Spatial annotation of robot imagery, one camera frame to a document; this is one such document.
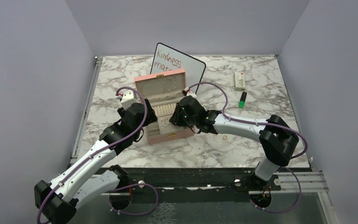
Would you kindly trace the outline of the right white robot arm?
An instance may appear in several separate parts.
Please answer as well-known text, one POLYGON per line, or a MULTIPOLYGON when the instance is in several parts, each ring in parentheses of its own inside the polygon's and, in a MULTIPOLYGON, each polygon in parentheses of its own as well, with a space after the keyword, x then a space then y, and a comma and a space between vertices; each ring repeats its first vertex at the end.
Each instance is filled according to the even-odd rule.
POLYGON ((299 142, 296 133, 277 115, 268 119, 230 117, 222 111, 206 110, 192 96, 176 104, 169 121, 175 126, 194 126, 202 133, 231 134, 259 142, 265 156, 250 177, 251 186, 257 190, 266 187, 272 175, 289 164, 299 142))

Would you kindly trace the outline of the pink jewelry box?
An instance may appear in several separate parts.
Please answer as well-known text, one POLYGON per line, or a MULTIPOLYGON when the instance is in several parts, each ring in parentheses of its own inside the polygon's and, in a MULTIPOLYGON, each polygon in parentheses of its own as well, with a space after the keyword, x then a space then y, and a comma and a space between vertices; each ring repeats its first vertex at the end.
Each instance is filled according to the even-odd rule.
POLYGON ((185 69, 135 77, 134 82, 137 91, 149 100, 157 116, 157 121, 145 128, 146 139, 150 145, 194 135, 188 126, 175 126, 169 121, 176 104, 184 97, 182 91, 186 87, 185 69))

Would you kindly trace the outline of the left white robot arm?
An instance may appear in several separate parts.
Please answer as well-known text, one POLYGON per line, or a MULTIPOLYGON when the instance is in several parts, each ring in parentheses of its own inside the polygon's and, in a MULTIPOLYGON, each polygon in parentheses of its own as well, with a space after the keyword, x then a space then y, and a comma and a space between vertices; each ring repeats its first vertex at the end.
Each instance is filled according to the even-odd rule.
POLYGON ((148 99, 130 105, 121 100, 120 120, 104 129, 99 140, 75 164, 49 182, 39 181, 34 187, 37 223, 41 216, 47 223, 66 224, 76 212, 95 197, 109 190, 127 188, 127 172, 119 165, 92 176, 108 161, 114 159, 142 138, 143 128, 156 122, 157 116, 148 99))

